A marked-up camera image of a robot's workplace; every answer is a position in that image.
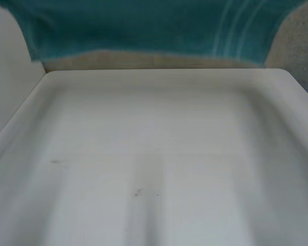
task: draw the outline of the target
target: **teal cloth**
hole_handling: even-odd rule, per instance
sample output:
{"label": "teal cloth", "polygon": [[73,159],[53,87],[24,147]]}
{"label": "teal cloth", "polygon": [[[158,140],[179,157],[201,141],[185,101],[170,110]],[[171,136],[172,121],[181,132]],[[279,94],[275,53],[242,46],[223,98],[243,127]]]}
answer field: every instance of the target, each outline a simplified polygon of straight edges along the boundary
{"label": "teal cloth", "polygon": [[0,0],[31,59],[137,50],[263,63],[284,18],[304,0]]}

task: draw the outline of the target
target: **white wall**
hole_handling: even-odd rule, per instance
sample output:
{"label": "white wall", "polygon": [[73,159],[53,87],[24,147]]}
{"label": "white wall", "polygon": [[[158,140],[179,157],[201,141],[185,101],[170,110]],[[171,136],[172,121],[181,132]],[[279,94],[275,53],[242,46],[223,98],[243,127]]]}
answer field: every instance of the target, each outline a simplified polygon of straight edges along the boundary
{"label": "white wall", "polygon": [[44,74],[41,63],[31,63],[14,17],[0,8],[0,130]]}

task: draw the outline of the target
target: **gray textured surface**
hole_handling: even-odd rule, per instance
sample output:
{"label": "gray textured surface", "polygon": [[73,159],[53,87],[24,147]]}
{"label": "gray textured surface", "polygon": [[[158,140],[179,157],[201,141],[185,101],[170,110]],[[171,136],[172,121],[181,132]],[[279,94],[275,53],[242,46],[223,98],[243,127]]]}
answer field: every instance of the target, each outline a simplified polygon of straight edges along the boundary
{"label": "gray textured surface", "polygon": [[[289,71],[308,91],[308,2],[290,14],[280,27],[267,57],[266,67]],[[47,71],[83,69],[238,68],[251,63],[201,57],[181,57],[130,52],[91,52],[46,64]]]}

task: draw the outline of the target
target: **white stripe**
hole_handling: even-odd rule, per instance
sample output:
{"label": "white stripe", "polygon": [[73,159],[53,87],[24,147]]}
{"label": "white stripe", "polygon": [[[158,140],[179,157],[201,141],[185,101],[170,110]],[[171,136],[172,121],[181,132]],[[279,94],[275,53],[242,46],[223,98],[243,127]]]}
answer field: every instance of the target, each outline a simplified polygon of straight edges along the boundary
{"label": "white stripe", "polygon": [[219,28],[218,28],[218,32],[216,33],[215,36],[215,41],[214,41],[214,47],[213,47],[213,55],[217,55],[217,51],[218,51],[218,45],[219,45],[219,40],[220,40],[220,33],[221,33],[221,29],[222,26],[225,22],[227,13],[230,9],[230,7],[232,6],[233,0],[229,0],[226,4],[225,7],[222,11],[221,17],[220,17],[220,21],[219,21]]}
{"label": "white stripe", "polygon": [[237,48],[237,53],[236,53],[236,57],[240,58],[241,54],[242,54],[242,50],[243,50],[243,45],[244,45],[244,41],[245,41],[245,37],[247,35],[247,30],[249,29],[250,25],[252,24],[252,21],[254,20],[254,18],[256,17],[256,15],[258,14],[259,10],[261,9],[261,7],[267,2],[267,0],[262,0],[258,6],[255,8],[255,10],[253,11],[252,15],[249,17],[249,19],[247,20],[247,23],[244,26],[244,29],[242,31],[241,34],[241,38],[239,40],[238,43],[238,48]]}
{"label": "white stripe", "polygon": [[239,18],[241,17],[241,14],[245,10],[245,8],[246,8],[246,6],[248,5],[249,2],[250,2],[249,0],[245,0],[243,2],[243,4],[241,5],[241,7],[237,10],[237,12],[234,16],[232,26],[231,26],[229,33],[228,33],[228,38],[227,38],[227,42],[226,42],[226,46],[225,46],[225,50],[224,50],[224,56],[227,56],[228,53],[229,53],[230,45],[231,45],[231,42],[232,42],[232,37],[233,37],[233,34],[234,34],[234,30],[235,30],[235,26],[238,23]]}

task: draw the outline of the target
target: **white plastic tray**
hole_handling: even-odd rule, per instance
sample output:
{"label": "white plastic tray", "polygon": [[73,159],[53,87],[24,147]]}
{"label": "white plastic tray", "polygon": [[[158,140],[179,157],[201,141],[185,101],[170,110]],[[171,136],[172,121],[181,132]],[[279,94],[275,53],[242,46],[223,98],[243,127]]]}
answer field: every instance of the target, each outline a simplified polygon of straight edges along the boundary
{"label": "white plastic tray", "polygon": [[282,70],[47,74],[0,132],[0,246],[308,245],[308,95]]}

